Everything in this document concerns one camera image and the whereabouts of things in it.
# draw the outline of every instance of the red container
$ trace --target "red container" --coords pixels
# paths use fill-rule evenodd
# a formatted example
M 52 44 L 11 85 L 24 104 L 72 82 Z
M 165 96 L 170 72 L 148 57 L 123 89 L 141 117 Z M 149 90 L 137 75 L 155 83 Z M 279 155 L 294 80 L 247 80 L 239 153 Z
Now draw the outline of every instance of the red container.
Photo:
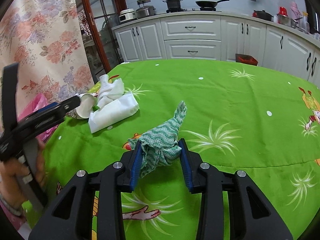
M 236 62 L 253 66 L 258 65 L 258 61 L 254 57 L 244 54 L 236 54 Z
M 284 16 L 288 16 L 287 9 L 284 7 L 280 7 L 279 14 L 282 14 Z

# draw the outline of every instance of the crumpled white towel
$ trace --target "crumpled white towel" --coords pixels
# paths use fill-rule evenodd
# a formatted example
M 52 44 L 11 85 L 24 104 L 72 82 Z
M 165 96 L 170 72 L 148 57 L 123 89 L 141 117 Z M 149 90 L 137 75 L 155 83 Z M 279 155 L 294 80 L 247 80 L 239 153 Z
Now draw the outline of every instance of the crumpled white towel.
M 131 115 L 134 115 L 138 110 L 138 102 L 134 98 L 132 92 L 129 92 L 103 106 L 103 108 L 90 113 L 88 123 L 91 133 L 95 133 Z
M 109 76 L 107 74 L 100 77 L 101 88 L 98 95 L 97 106 L 103 108 L 105 105 L 118 99 L 124 94 L 124 84 L 122 79 L 115 80 L 112 84 L 109 83 Z

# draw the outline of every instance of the drawer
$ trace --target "drawer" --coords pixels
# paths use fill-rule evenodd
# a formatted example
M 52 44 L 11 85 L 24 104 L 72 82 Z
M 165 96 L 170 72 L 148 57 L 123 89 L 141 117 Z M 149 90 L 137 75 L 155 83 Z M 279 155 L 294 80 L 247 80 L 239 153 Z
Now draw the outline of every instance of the drawer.
M 221 41 L 174 40 L 165 41 L 167 58 L 200 58 L 221 60 Z
M 165 41 L 182 39 L 221 40 L 221 19 L 216 15 L 171 16 L 161 19 Z

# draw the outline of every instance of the pink plastic bag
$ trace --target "pink plastic bag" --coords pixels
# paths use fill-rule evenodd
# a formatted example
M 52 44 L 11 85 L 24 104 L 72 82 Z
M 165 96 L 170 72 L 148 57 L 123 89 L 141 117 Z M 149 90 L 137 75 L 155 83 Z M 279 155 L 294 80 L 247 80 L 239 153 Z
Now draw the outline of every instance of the pink plastic bag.
M 35 111 L 38 111 L 39 109 L 47 106 L 49 103 L 47 101 L 47 98 L 44 96 L 44 94 L 37 94 L 36 97 L 23 109 L 22 113 L 18 116 L 18 121 L 20 121 L 22 118 L 28 116 L 29 114 L 34 113 Z M 58 125 L 50 128 L 49 130 L 39 134 L 37 136 L 38 139 L 45 141 L 49 138 L 50 135 L 53 134 L 53 132 L 56 130 Z

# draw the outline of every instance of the white kitchen cabinet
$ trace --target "white kitchen cabinet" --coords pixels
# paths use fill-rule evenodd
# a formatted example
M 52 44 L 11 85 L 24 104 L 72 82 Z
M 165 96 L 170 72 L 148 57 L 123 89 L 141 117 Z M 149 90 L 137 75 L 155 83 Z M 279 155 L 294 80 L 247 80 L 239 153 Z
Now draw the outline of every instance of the white kitchen cabinet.
M 281 51 L 280 71 L 308 80 L 315 47 L 290 33 L 286 33 Z
M 134 25 L 116 30 L 116 37 L 125 62 L 142 60 L 138 38 Z
M 221 60 L 236 61 L 244 53 L 244 19 L 221 17 Z
M 254 57 L 258 66 L 262 65 L 266 44 L 267 25 L 255 21 L 245 20 L 244 54 Z
M 309 82 L 315 84 L 318 88 L 320 87 L 320 50 L 316 49 L 313 60 L 311 61 L 311 72 L 309 75 Z
M 168 58 L 199 58 L 221 60 L 221 41 L 173 40 L 165 41 Z
M 203 39 L 221 41 L 219 15 L 181 15 L 164 17 L 161 28 L 165 41 Z
M 134 26 L 143 60 L 166 59 L 160 20 L 149 20 Z
M 268 26 L 262 66 L 280 71 L 282 69 L 283 39 L 285 32 Z

